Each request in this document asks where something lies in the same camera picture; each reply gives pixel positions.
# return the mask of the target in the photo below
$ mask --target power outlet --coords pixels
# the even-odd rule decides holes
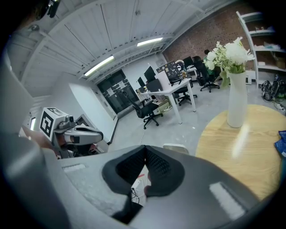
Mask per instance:
[[[135,188],[138,187],[139,184],[140,184],[140,181],[139,181],[138,179],[136,179],[131,188],[134,188],[134,189],[135,189]]]

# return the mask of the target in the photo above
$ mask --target shelving unit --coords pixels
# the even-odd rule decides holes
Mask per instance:
[[[281,71],[281,72],[286,72],[286,69],[281,69],[276,66],[271,66],[271,65],[265,65],[265,66],[260,66],[258,65],[257,62],[257,55],[256,52],[258,51],[274,51],[274,52],[284,52],[286,53],[285,50],[282,49],[273,49],[273,48],[255,48],[252,37],[255,36],[266,36],[266,35],[274,35],[275,31],[274,30],[257,30],[257,31],[249,31],[246,23],[251,22],[251,21],[258,21],[262,20],[262,13],[261,12],[254,12],[254,13],[248,13],[244,15],[240,15],[240,13],[237,11],[236,14],[238,15],[239,21],[246,33],[247,39],[250,44],[250,49],[251,52],[254,55],[254,68],[255,68],[255,79],[256,79],[256,87],[258,88],[258,85],[261,85],[264,81],[259,80],[259,69],[270,69],[274,71]]]

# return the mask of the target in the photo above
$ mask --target white wall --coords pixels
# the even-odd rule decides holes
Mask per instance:
[[[90,123],[103,132],[104,140],[109,142],[117,122],[108,115],[92,91],[94,85],[65,73],[56,82],[52,95],[43,107],[56,107],[77,119],[85,114]]]
[[[137,90],[140,86],[138,83],[138,78],[141,77],[144,83],[146,83],[146,77],[144,76],[144,72],[147,70],[149,65],[152,66],[155,74],[157,75],[156,69],[159,67],[157,65],[157,61],[162,60],[165,64],[167,63],[164,56],[162,54],[148,56],[137,61],[132,62],[131,64],[122,68],[124,75],[128,79],[129,83],[133,90]]]

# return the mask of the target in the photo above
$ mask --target white ceiling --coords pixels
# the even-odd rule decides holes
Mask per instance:
[[[114,55],[87,80],[160,53],[190,26],[231,0],[62,0],[56,16],[24,28],[8,43],[12,68],[33,97],[50,95],[63,72],[77,77]],[[137,43],[163,37],[155,44]]]

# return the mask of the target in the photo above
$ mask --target wooden tabletop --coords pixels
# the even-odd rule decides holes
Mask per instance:
[[[216,164],[264,199],[279,185],[281,158],[274,143],[283,130],[286,117],[266,106],[248,105],[240,128],[227,124],[224,111],[206,126],[196,156]]]

